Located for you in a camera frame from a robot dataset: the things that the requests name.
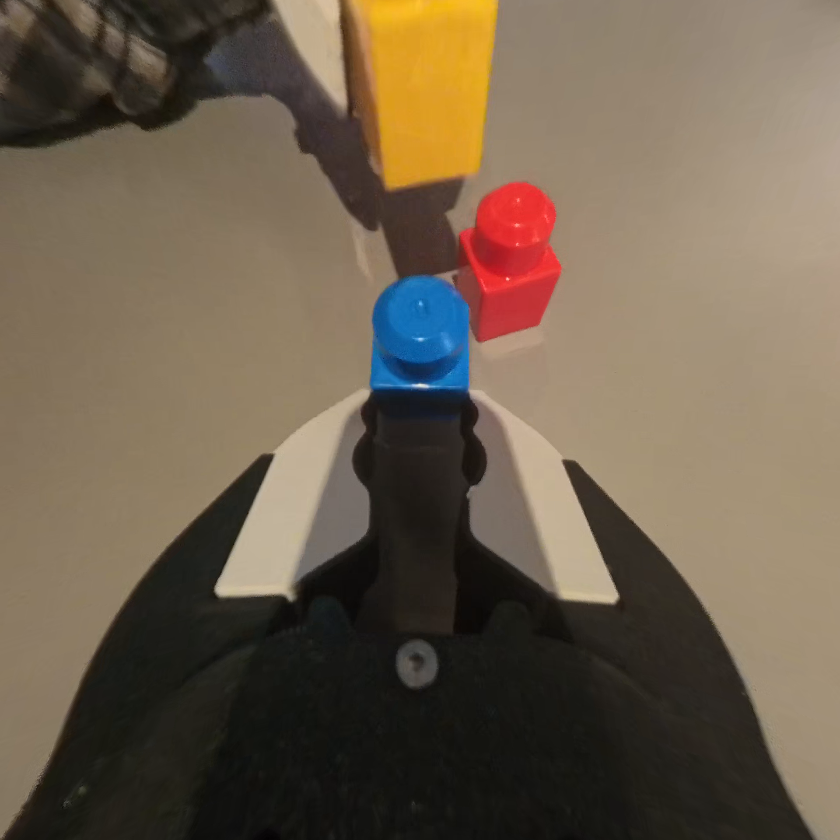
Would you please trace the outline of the person's left forearm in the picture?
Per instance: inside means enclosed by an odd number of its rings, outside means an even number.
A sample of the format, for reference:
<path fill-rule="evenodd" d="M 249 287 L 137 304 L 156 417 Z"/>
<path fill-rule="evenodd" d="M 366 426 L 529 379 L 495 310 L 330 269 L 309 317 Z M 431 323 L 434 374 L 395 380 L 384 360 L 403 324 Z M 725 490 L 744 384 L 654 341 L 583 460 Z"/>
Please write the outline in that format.
<path fill-rule="evenodd" d="M 206 65 L 213 48 L 269 10 L 262 1 L 2 1 L 2 146 L 180 119 L 221 89 Z"/>

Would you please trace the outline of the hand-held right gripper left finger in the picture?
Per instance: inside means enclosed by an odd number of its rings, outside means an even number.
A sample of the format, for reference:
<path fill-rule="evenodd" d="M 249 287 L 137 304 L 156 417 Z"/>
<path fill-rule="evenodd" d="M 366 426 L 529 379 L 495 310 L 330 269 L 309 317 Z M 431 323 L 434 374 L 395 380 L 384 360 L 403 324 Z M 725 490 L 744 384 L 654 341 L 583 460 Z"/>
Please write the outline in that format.
<path fill-rule="evenodd" d="M 264 479 L 215 584 L 222 601 L 298 594 L 304 579 L 359 543 L 371 522 L 354 450 L 365 431 L 358 390 L 271 453 Z"/>

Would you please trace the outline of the yellow two-stud mega block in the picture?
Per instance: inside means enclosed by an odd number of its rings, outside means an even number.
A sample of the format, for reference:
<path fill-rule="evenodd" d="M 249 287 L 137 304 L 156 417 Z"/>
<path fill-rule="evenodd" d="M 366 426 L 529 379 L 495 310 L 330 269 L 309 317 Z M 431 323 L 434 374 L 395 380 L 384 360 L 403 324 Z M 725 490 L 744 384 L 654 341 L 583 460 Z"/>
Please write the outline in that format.
<path fill-rule="evenodd" d="M 341 4 L 350 107 L 384 189 L 475 175 L 498 2 Z"/>

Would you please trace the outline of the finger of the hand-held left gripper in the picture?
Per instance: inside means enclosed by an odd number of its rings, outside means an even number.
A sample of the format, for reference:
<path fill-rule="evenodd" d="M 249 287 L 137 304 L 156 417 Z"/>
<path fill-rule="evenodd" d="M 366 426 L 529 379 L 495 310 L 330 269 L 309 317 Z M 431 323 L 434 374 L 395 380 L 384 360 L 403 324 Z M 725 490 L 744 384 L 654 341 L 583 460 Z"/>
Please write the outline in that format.
<path fill-rule="evenodd" d="M 341 1 L 273 1 L 272 6 L 332 110 L 347 115 L 349 93 Z"/>

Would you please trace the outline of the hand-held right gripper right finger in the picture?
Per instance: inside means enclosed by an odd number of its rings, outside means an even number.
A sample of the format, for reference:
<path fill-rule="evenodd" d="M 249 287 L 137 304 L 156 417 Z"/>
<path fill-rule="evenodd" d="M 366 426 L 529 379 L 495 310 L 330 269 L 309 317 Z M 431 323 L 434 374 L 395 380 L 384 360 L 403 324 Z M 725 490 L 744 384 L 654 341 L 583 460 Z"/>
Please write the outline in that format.
<path fill-rule="evenodd" d="M 619 594 L 560 452 L 483 391 L 470 393 L 486 468 L 468 494 L 484 548 L 567 602 L 617 604 Z"/>

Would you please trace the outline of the blue mega block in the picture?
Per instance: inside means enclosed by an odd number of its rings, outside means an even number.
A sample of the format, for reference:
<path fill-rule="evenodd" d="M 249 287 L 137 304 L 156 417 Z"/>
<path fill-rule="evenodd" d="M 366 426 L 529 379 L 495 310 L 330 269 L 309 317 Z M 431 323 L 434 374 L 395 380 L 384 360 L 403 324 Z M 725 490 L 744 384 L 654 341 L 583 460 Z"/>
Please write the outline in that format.
<path fill-rule="evenodd" d="M 449 419 L 469 396 L 469 308 L 436 276 L 400 279 L 372 312 L 370 390 L 394 413 Z"/>

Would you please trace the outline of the red mega block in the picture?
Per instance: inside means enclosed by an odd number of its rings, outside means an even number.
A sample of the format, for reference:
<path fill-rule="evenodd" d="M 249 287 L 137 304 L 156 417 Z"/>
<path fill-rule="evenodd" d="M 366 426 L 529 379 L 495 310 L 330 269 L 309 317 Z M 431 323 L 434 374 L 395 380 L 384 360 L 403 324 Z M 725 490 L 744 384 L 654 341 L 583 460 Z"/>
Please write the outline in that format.
<path fill-rule="evenodd" d="M 458 236 L 455 285 L 478 342 L 540 325 L 561 274 L 550 243 L 556 210 L 527 182 L 486 194 L 472 227 Z"/>

